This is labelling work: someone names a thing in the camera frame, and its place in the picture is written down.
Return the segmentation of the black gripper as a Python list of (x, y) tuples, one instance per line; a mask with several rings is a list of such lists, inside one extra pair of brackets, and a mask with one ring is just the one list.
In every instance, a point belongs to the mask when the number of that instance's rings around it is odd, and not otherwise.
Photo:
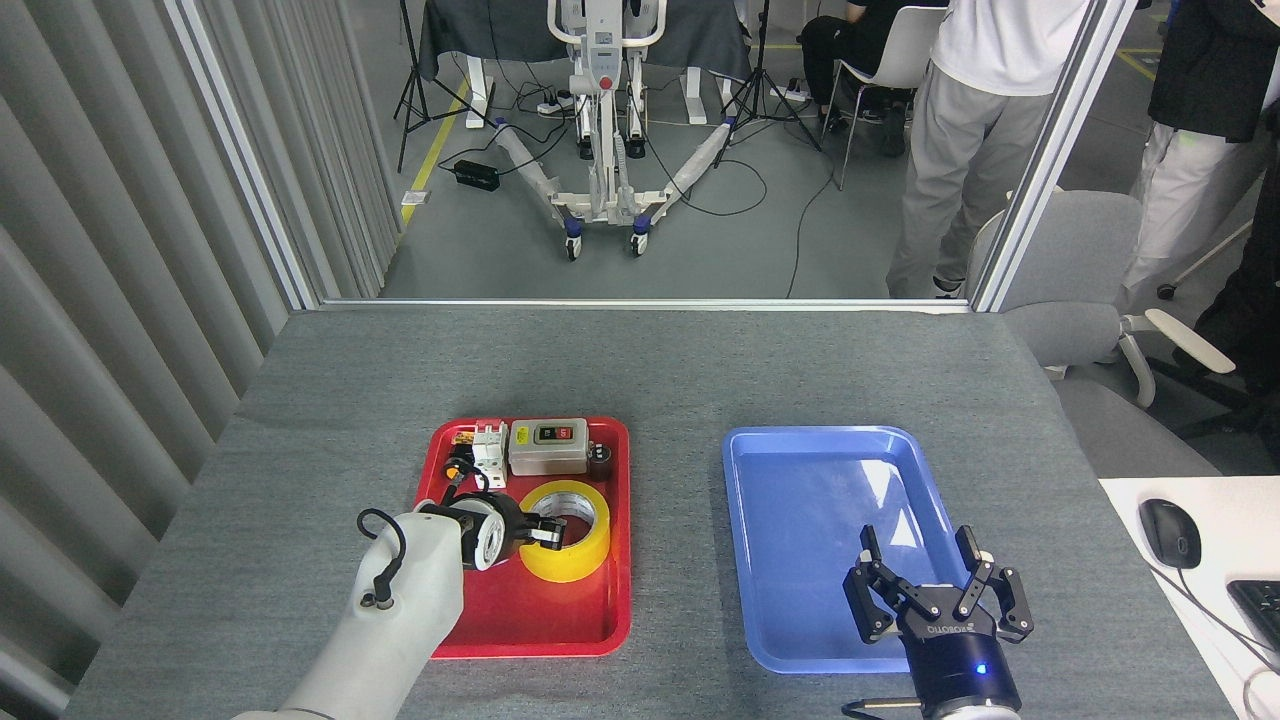
[(517, 501), (504, 493), (495, 493), (495, 506), (504, 527), (497, 562), (504, 562), (522, 544), (535, 544), (550, 551), (563, 548), (567, 528), (563, 518), (525, 512)]
[[(957, 550), (970, 573), (952, 614), (936, 619), (936, 603), (923, 589), (899, 577), (884, 564), (876, 528), (860, 530), (863, 551), (844, 580), (844, 592), (860, 639), (874, 644), (892, 632), (896, 615), (881, 609), (877, 594), (900, 616), (901, 642), (916, 697), (925, 717), (957, 717), (972, 708), (998, 708), (1004, 714), (1021, 710), (1021, 697), (1012, 680), (997, 637), (1021, 643), (1033, 630), (1021, 575), (1014, 568), (997, 568), (995, 557), (977, 543), (970, 527), (955, 533)], [(995, 624), (979, 597), (995, 589), (1001, 616)]]

